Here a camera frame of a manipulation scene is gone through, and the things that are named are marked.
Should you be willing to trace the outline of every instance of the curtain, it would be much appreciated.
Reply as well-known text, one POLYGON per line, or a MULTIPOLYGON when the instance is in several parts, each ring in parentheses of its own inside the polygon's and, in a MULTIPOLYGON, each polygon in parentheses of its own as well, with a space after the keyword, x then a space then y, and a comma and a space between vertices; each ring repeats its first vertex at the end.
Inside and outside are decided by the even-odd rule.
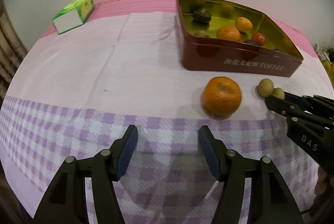
POLYGON ((16 36, 0 0, 0 106, 15 72, 28 51, 16 36))

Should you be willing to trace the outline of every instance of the dark fruit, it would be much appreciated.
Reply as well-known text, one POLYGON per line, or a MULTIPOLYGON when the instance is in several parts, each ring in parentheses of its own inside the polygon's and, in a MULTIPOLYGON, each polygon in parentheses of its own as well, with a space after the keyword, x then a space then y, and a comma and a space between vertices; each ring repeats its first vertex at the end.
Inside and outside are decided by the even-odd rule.
POLYGON ((201 8, 197 9, 193 13, 194 21, 199 23, 209 23, 211 20, 211 14, 207 9, 201 8))
POLYGON ((328 57, 329 57, 329 60, 331 61, 331 62, 334 62, 334 49, 333 48, 330 48, 330 49, 328 49, 328 57))
POLYGON ((254 33, 252 35, 252 39, 258 42, 261 46, 263 46, 266 42, 266 38, 262 33, 254 33))
POLYGON ((261 45, 253 39, 248 39, 244 43, 260 47, 261 45))

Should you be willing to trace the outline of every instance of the pink tablecloth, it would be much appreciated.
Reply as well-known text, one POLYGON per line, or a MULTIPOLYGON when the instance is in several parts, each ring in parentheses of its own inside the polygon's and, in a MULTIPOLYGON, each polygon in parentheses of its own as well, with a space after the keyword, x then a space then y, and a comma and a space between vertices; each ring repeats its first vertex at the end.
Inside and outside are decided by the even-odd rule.
MULTIPOLYGON (((197 130, 208 125, 245 157, 271 157, 301 210, 313 199, 317 164, 286 137, 283 117, 255 92, 263 75, 187 71, 179 63, 175 0, 113 0, 88 23, 62 35, 50 28, 16 73, 0 112, 0 157, 6 177, 33 216, 66 156, 91 157, 129 124, 139 130, 127 174, 115 183, 126 223, 210 223, 222 185, 210 175, 197 130), (228 119, 208 117, 203 87, 225 75, 243 101, 228 119)), ((294 94, 334 91, 307 39, 277 22, 304 57, 290 77, 270 78, 294 94)), ((91 186, 87 206, 96 223, 91 186)), ((240 223, 246 223, 250 183, 240 223)))

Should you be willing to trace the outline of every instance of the green box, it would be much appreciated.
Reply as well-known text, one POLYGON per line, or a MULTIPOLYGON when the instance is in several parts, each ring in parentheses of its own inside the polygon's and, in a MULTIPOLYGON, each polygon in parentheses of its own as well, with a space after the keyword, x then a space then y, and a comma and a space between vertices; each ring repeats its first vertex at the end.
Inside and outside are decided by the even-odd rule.
POLYGON ((86 22, 94 9, 93 0, 75 0, 66 5, 52 19, 58 34, 62 34, 86 22))

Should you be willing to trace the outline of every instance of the orange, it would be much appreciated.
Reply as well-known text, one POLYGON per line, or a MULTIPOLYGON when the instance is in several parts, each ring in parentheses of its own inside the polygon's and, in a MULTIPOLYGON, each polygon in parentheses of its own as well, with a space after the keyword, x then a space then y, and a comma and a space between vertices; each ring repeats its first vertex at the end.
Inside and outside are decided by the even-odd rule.
POLYGON ((240 40, 241 34, 237 28, 234 27, 221 27, 216 34, 218 39, 236 41, 240 40))
POLYGON ((262 33, 253 33, 252 39, 258 42, 261 46, 266 43, 266 38, 262 33))
POLYGON ((215 77, 206 85, 203 92, 204 107, 218 116, 233 114, 242 99, 238 84, 227 77, 215 77))
POLYGON ((220 13, 223 16, 230 16, 233 11, 234 11, 234 7, 232 5, 223 4, 222 7, 221 7, 221 10, 220 10, 220 13))
POLYGON ((243 32, 250 32, 253 29, 253 24, 251 23, 251 21, 247 18, 243 18, 243 17, 238 17, 235 20, 235 27, 243 32))

